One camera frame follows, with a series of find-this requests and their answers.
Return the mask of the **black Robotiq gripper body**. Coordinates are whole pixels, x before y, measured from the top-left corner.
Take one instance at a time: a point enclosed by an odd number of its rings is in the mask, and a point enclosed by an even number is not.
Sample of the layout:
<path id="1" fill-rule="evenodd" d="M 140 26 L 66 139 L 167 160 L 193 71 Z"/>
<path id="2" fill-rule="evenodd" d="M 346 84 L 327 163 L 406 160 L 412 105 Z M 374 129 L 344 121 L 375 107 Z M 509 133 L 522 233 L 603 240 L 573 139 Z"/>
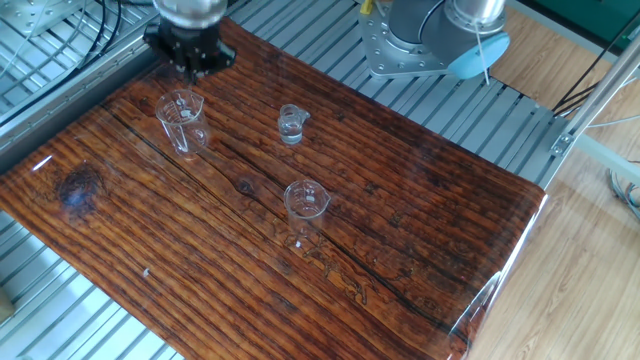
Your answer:
<path id="1" fill-rule="evenodd" d="M 215 68 L 218 64 L 220 26 L 204 29 L 160 24 L 160 49 L 175 64 L 185 68 Z"/>

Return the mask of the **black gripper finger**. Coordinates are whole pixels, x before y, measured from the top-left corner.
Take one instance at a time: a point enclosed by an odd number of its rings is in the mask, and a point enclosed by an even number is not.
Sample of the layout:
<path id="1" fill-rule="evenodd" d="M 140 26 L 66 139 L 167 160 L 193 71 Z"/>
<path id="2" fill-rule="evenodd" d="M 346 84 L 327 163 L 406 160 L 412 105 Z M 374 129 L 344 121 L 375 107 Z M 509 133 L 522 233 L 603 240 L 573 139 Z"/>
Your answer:
<path id="1" fill-rule="evenodd" d="M 151 24 L 144 31 L 143 40 L 163 61 L 172 65 L 184 78 L 185 83 L 193 82 L 189 53 L 184 41 L 175 33 L 171 24 Z"/>
<path id="2" fill-rule="evenodd" d="M 224 43 L 217 43 L 211 49 L 201 50 L 192 59 L 193 82 L 230 68 L 235 58 L 236 51 Z"/>

